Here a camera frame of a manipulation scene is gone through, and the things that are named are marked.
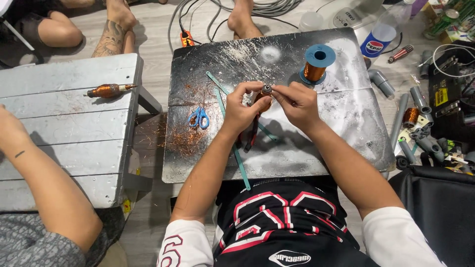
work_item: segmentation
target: blue spool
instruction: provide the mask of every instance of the blue spool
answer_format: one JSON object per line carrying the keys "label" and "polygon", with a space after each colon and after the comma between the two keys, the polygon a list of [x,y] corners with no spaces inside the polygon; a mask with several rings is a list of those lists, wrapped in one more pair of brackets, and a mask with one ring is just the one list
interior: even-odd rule
{"label": "blue spool", "polygon": [[[336,55],[335,51],[329,46],[326,45],[312,45],[305,52],[305,60],[314,67],[328,67],[333,62],[335,62]],[[326,77],[326,71],[323,73],[323,76],[318,81],[310,81],[304,76],[304,68],[300,70],[300,78],[310,85],[317,85],[322,83]]]}

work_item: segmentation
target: shirt logo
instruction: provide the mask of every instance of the shirt logo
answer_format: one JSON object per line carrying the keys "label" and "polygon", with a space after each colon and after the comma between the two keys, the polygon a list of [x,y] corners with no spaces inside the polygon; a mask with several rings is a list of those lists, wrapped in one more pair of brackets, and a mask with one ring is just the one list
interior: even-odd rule
{"label": "shirt logo", "polygon": [[290,250],[281,250],[269,257],[270,261],[273,261],[282,267],[304,264],[309,262],[311,259],[312,258],[305,253],[293,252]]}
{"label": "shirt logo", "polygon": [[366,52],[368,52],[368,54],[376,54],[379,51],[381,51],[381,49],[383,49],[383,47],[384,47],[384,45],[381,44],[378,41],[369,41],[366,44]]}

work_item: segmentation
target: tattoo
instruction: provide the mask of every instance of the tattoo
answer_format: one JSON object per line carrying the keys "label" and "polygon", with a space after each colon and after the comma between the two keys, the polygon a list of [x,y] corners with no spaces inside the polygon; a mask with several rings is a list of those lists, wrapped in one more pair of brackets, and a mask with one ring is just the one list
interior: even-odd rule
{"label": "tattoo", "polygon": [[107,20],[99,44],[97,44],[92,57],[106,57],[121,54],[122,46],[124,45],[124,36],[125,31],[119,24]]}
{"label": "tattoo", "polygon": [[16,155],[15,155],[15,159],[18,158],[18,157],[20,157],[20,155],[22,155],[24,152],[25,152],[25,151],[23,150],[22,152],[16,154]]}

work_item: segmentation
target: gray wooden bench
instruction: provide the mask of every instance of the gray wooden bench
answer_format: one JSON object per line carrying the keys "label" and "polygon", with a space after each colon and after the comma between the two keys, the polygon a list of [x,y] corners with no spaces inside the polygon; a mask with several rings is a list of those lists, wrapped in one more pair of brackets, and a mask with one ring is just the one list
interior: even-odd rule
{"label": "gray wooden bench", "polygon": [[[152,179],[128,172],[138,106],[162,111],[142,87],[142,68],[137,54],[126,54],[0,70],[0,103],[95,208],[120,205],[125,189],[152,189]],[[83,96],[111,83],[139,86],[115,99]],[[25,180],[1,156],[0,211],[36,210]]]}

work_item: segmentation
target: white sleeve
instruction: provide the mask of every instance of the white sleeve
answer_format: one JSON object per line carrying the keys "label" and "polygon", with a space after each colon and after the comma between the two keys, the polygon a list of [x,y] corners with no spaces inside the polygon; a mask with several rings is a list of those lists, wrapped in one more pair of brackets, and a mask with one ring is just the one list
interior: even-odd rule
{"label": "white sleeve", "polygon": [[441,267],[409,212],[385,207],[363,220],[366,253],[381,267]]}
{"label": "white sleeve", "polygon": [[157,267],[210,267],[213,255],[205,226],[196,220],[176,220],[165,231]]}

